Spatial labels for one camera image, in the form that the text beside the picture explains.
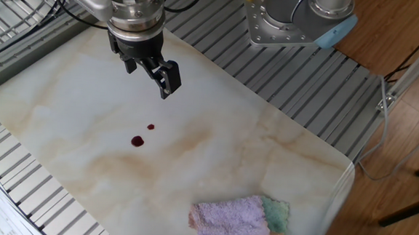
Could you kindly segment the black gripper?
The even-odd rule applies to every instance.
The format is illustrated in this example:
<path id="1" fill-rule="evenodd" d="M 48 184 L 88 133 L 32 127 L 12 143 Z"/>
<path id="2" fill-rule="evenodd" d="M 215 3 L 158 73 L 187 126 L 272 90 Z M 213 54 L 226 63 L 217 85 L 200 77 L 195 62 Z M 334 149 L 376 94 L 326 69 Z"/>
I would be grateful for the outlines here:
<path id="1" fill-rule="evenodd" d="M 108 31 L 108 39 L 111 50 L 120 54 L 120 59 L 124 62 L 128 74 L 137 69 L 134 58 L 139 59 L 139 64 L 158 85 L 163 100 L 181 87 L 178 64 L 173 60 L 165 61 L 161 54 L 164 43 L 163 31 L 145 41 L 126 41 Z"/>

